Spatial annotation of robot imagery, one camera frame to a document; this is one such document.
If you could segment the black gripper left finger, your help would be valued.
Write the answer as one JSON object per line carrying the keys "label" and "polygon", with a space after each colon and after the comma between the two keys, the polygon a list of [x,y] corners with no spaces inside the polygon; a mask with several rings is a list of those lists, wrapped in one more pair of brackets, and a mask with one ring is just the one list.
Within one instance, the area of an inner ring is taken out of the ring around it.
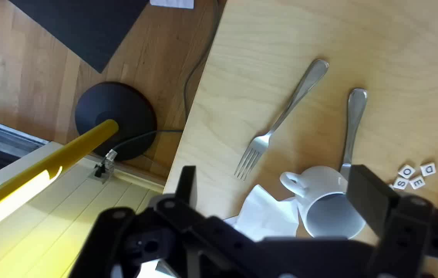
{"label": "black gripper left finger", "polygon": [[188,206],[196,204],[196,167],[185,166],[180,172],[179,183],[176,187],[176,197]]}

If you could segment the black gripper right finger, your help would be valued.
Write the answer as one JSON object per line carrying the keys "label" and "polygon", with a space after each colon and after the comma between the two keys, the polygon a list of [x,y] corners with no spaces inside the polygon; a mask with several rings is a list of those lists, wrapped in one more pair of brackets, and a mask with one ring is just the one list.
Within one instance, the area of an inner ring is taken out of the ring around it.
{"label": "black gripper right finger", "polygon": [[352,167],[347,198],[376,235],[384,232],[390,212],[399,201],[399,195],[365,166]]}

